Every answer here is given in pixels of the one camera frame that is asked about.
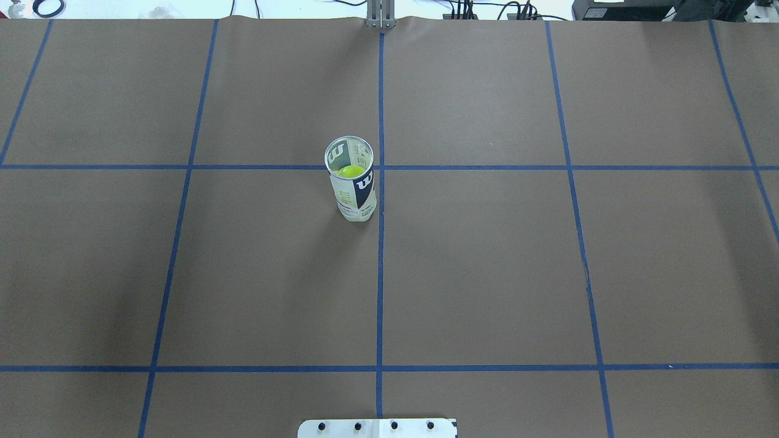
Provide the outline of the clear tennis ball can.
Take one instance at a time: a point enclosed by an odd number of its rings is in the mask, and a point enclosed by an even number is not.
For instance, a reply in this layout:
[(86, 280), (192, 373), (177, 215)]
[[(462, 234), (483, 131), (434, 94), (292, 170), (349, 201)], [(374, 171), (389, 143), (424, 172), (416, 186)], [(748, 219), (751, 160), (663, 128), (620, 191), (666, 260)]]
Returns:
[[(377, 208), (371, 145), (358, 136), (334, 139), (326, 147), (324, 164), (342, 216), (351, 222), (368, 221)], [(366, 172), (358, 178), (342, 178), (338, 172), (347, 165), (362, 166)]]

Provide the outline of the yellow tennis ball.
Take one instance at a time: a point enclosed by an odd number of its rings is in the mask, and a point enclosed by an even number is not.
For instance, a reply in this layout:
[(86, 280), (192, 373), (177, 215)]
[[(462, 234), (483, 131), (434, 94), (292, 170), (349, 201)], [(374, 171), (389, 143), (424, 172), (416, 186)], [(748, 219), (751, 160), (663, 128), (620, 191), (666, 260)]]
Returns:
[(347, 165), (342, 167), (338, 172), (338, 175), (342, 178), (358, 178), (366, 172), (366, 169), (359, 165)]

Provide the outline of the black rectangular box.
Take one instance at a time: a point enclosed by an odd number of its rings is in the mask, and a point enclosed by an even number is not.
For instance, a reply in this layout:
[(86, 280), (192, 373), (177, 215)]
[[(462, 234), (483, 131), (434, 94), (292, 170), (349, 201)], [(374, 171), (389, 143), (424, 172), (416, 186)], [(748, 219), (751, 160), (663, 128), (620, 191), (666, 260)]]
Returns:
[(674, 1), (573, 1), (578, 21), (662, 21)]

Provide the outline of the aluminium frame post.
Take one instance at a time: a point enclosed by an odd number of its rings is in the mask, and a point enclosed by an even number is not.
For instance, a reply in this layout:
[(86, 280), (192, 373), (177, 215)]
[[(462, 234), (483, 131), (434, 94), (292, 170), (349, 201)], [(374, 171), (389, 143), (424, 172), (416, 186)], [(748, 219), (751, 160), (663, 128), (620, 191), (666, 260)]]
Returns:
[(392, 29), (397, 25), (395, 0), (367, 0), (366, 26), (369, 29)]

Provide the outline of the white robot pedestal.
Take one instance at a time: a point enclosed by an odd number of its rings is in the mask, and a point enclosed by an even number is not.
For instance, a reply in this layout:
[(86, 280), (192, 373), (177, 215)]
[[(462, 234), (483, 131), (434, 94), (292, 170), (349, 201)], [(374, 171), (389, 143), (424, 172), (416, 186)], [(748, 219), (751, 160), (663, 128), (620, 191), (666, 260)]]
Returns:
[(298, 437), (457, 437), (455, 419), (311, 419), (301, 422)]

